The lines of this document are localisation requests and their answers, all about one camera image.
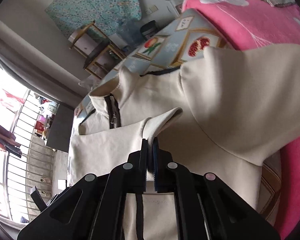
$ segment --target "wall socket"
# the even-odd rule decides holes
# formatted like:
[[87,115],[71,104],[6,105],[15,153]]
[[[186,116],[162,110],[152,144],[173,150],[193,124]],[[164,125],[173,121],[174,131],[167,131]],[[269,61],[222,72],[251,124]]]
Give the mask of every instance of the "wall socket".
[[156,12],[158,10],[157,6],[155,5],[152,5],[151,7],[149,7],[147,10],[146,10],[146,14],[152,14],[153,12]]

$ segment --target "zipper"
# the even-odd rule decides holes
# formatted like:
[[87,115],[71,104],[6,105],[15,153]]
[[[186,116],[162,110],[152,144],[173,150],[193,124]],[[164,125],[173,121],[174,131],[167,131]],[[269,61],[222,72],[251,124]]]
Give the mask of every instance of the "zipper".
[[121,127],[120,110],[113,94],[105,97],[108,107],[110,129]]

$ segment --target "pink blanket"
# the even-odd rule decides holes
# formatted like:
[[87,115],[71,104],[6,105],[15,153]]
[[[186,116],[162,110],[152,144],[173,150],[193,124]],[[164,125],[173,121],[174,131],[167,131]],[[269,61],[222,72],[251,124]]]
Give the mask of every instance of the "pink blanket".
[[[262,0],[185,0],[183,10],[201,12],[235,49],[272,43],[300,44],[300,8],[271,7]],[[284,239],[300,220],[300,138],[281,150],[282,189],[274,227]]]

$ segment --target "jacket collar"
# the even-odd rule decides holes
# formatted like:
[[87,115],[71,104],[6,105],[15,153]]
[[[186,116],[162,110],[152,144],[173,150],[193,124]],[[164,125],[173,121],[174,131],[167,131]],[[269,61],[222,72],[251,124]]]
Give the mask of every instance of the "jacket collar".
[[138,73],[132,73],[127,67],[122,66],[113,79],[95,88],[88,94],[92,105],[97,112],[108,116],[105,97],[112,94],[118,102],[119,109],[121,109],[137,85],[139,78]]

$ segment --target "teal floral curtain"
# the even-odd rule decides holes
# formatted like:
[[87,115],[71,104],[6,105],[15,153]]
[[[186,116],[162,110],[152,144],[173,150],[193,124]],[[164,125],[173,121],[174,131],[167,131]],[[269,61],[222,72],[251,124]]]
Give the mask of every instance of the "teal floral curtain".
[[106,35],[111,35],[116,32],[118,21],[141,19],[139,0],[54,0],[46,13],[66,38],[92,20]]

